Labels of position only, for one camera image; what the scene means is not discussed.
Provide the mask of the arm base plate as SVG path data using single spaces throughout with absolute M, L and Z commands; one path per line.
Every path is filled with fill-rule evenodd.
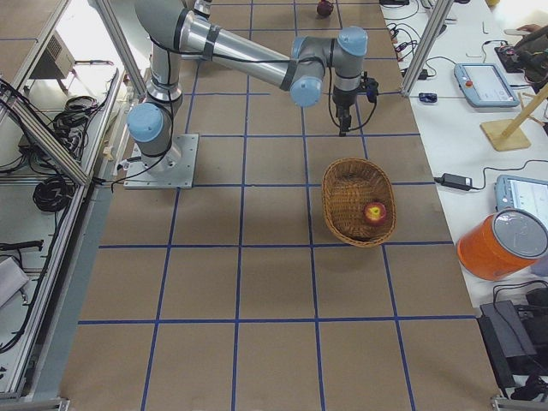
M 123 186 L 127 189 L 192 188 L 199 140 L 199 134 L 174 136 L 170 150 L 158 164 L 150 168 L 155 160 L 148 157 L 144 157 L 145 161 L 130 163 Z

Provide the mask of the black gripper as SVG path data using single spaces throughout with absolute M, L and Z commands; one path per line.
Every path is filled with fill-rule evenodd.
M 378 100 L 379 83 L 367 73 L 360 73 L 355 77 L 343 77 L 335 75 L 335 85 L 333 86 L 332 100 L 337 110 L 337 120 L 339 123 L 339 136 L 345 136 L 346 130 L 350 129 L 352 116 L 346 111 L 356 103 L 357 96 L 364 93 L 367 100 L 376 104 Z

